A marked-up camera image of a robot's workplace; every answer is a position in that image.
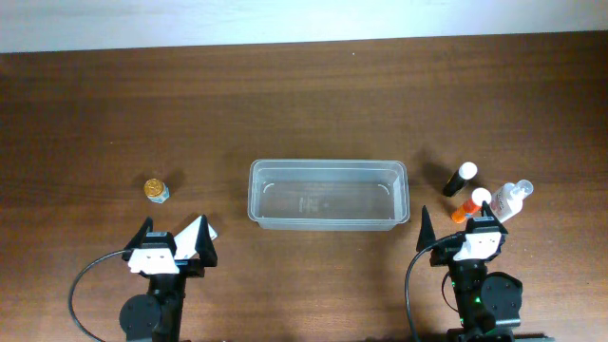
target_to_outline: clear plastic box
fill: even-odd
[[[388,231],[409,219],[399,161],[258,160],[249,218],[265,229]]]

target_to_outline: wooden table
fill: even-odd
[[[219,265],[188,281],[193,341],[407,338],[404,275],[425,204],[463,161],[490,190],[531,180],[490,271],[523,282],[519,333],[608,335],[608,33],[0,55],[0,340],[86,341],[67,290],[146,216],[177,233],[206,214]],[[267,231],[247,217],[256,159],[399,160],[411,218],[385,233]],[[163,179],[171,198],[143,194]],[[445,268],[414,269],[422,333],[459,326]],[[118,259],[85,276],[76,312],[124,340],[147,282]]]

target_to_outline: white bottle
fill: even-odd
[[[498,221],[505,222],[521,212],[523,199],[534,191],[534,186],[528,180],[520,180],[517,184],[507,183],[492,195],[490,209]]]

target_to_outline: white backdrop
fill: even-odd
[[[608,0],[0,0],[0,52],[608,29]]]

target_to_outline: clear cap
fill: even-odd
[[[534,185],[529,180],[520,180],[515,184],[515,187],[511,189],[511,198],[515,200],[523,200],[530,196],[534,191]]]

